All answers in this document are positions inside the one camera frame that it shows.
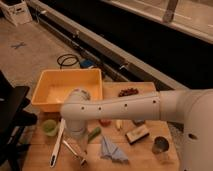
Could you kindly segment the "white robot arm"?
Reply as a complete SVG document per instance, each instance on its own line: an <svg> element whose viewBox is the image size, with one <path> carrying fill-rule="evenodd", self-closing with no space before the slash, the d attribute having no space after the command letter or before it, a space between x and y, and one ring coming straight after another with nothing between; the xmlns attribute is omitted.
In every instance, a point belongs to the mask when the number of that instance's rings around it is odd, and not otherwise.
<svg viewBox="0 0 213 171"><path fill-rule="evenodd" d="M60 113L75 139L93 119L163 120L184 125L180 171L213 171L213 89L154 91L91 101L72 91Z"/></svg>

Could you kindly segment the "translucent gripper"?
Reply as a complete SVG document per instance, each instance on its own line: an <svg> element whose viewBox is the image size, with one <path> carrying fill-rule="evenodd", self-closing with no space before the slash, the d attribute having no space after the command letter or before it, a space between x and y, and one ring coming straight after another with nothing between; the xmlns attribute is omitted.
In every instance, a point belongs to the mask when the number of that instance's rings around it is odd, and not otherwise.
<svg viewBox="0 0 213 171"><path fill-rule="evenodd" d="M87 154L87 146L88 146L88 137L82 136L82 137L74 137L75 142L79 146L81 152L86 155Z"/></svg>

